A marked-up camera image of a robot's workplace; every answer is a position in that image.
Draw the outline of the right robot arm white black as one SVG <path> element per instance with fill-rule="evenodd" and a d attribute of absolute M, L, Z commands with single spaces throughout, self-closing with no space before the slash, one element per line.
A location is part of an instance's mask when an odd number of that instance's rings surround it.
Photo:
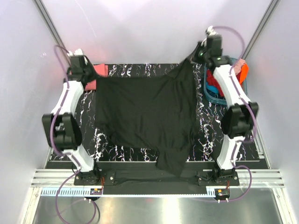
<path fill-rule="evenodd" d="M 211 173 L 211 180 L 218 185 L 234 177 L 235 160 L 241 144 L 256 126 L 259 106 L 244 93 L 238 81 L 233 63 L 222 54 L 222 36 L 208 35 L 198 43 L 194 60 L 204 63 L 218 82 L 227 103 L 227 111 L 221 119 L 224 139 L 221 152 Z"/>

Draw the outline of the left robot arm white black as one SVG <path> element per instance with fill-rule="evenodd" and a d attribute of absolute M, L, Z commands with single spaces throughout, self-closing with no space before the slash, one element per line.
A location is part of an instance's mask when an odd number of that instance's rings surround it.
<path fill-rule="evenodd" d="M 68 55 L 71 65 L 66 72 L 62 93 L 51 113 L 42 116 L 43 128 L 48 145 L 56 155 L 68 157 L 76 166 L 79 179 L 95 185 L 100 181 L 101 173 L 82 145 L 82 132 L 75 119 L 75 110 L 86 85 L 95 80 L 96 72 L 79 50 Z"/>

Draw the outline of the black t shirt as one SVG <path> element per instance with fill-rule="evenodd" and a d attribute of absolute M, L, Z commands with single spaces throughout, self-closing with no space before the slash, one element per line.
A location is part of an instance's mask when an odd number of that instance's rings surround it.
<path fill-rule="evenodd" d="M 98 77 L 95 125 L 115 145 L 158 151 L 156 167 L 180 176 L 196 133 L 195 53 L 156 77 Z"/>

